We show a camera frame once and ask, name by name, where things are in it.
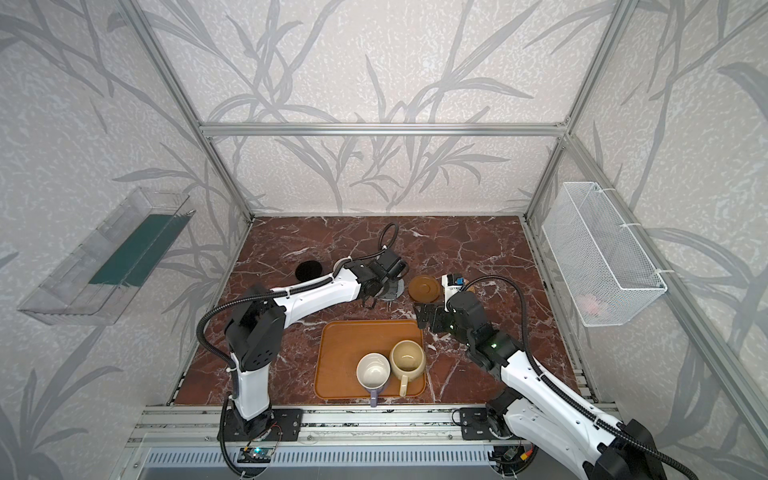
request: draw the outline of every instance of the red marble surface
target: red marble surface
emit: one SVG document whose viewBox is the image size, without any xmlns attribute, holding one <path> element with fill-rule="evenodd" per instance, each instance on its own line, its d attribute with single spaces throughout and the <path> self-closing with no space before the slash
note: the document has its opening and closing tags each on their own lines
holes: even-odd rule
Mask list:
<svg viewBox="0 0 768 480">
<path fill-rule="evenodd" d="M 416 275 L 439 277 L 460 273 L 465 278 L 495 273 L 512 278 L 525 292 L 531 348 L 536 358 L 576 390 L 576 380 L 556 327 L 531 249 L 517 217 L 264 217 L 256 219 L 221 302 L 234 300 L 254 283 L 267 287 L 296 283 L 300 262 L 319 260 L 328 270 L 350 253 L 376 251 L 381 229 L 400 224 L 394 250 L 410 270 L 406 286 Z M 488 318 L 499 329 L 520 336 L 517 296 L 505 284 L 477 285 Z M 366 399 L 325 401 L 315 395 L 314 380 L 323 327 L 340 319 L 415 318 L 412 300 L 404 293 L 387 305 L 369 310 L 360 301 L 341 303 L 305 317 L 285 330 L 283 345 L 270 367 L 270 398 L 274 405 L 358 403 Z M 227 351 L 221 314 L 210 322 L 208 339 Z M 483 372 L 447 334 L 424 332 L 427 386 L 418 397 L 386 399 L 384 403 L 485 403 L 503 389 Z M 224 363 L 198 349 L 175 402 L 178 405 L 220 405 L 229 376 Z"/>
</svg>

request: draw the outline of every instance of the white mug with purple handle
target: white mug with purple handle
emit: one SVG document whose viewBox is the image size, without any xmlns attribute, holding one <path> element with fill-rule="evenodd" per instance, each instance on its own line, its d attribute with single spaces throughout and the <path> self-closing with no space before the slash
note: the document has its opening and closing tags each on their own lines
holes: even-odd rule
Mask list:
<svg viewBox="0 0 768 480">
<path fill-rule="evenodd" d="M 381 353 L 364 356 L 357 363 L 357 381 L 371 394 L 371 406 L 375 407 L 389 381 L 389 360 Z"/>
</svg>

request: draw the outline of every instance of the wall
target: wall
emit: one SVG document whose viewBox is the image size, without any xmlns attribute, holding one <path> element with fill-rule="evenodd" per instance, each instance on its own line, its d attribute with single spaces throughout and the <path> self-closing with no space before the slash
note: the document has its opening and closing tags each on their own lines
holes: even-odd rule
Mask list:
<svg viewBox="0 0 768 480">
<path fill-rule="evenodd" d="M 768 392 L 768 3 L 654 5 L 633 14 L 575 132 Z M 555 183 L 584 179 L 567 157 L 558 173 Z M 602 398 L 663 451 L 700 478 L 768 478 L 663 300 L 622 327 L 585 329 L 572 310 L 570 321 Z"/>
<path fill-rule="evenodd" d="M 461 123 L 563 121 L 614 1 L 141 5 L 204 121 Z M 253 207 L 284 214 L 522 212 L 553 145 L 218 140 Z"/>
<path fill-rule="evenodd" d="M 0 477 L 106 478 L 165 403 L 245 223 L 112 2 L 0 2 Z M 16 311 L 136 186 L 197 213 L 113 326 Z"/>
</svg>

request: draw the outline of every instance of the black mounting plate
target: black mounting plate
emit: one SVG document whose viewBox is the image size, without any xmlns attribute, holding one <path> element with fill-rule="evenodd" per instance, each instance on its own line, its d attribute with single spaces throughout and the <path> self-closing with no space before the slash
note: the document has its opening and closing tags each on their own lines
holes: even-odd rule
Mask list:
<svg viewBox="0 0 768 480">
<path fill-rule="evenodd" d="M 490 431 L 488 410 L 485 407 L 458 409 L 458 423 L 462 426 L 462 440 L 499 440 Z M 512 436 L 509 440 L 518 440 Z"/>
<path fill-rule="evenodd" d="M 273 409 L 272 410 L 275 419 L 274 422 L 280 427 L 273 427 L 270 433 L 264 437 L 265 442 L 295 442 L 299 438 L 299 430 L 301 430 L 301 417 L 304 413 L 302 409 Z M 225 442 L 247 442 L 249 439 L 243 432 L 237 430 L 237 421 L 234 417 L 234 410 L 227 410 L 227 416 L 225 417 L 224 424 L 224 441 Z"/>
</svg>

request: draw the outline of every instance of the orange tray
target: orange tray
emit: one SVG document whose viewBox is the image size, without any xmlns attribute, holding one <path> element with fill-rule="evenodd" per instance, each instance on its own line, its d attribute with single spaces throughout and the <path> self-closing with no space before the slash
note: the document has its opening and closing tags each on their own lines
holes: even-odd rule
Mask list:
<svg viewBox="0 0 768 480">
<path fill-rule="evenodd" d="M 357 363 L 368 353 L 389 352 L 400 340 L 413 340 L 424 348 L 415 320 L 339 320 L 323 329 L 315 374 L 315 393 L 324 400 L 364 399 L 368 392 L 357 381 Z M 417 396 L 426 387 L 422 375 L 408 384 L 406 396 Z M 379 396 L 398 396 L 400 382 L 389 376 Z"/>
</svg>

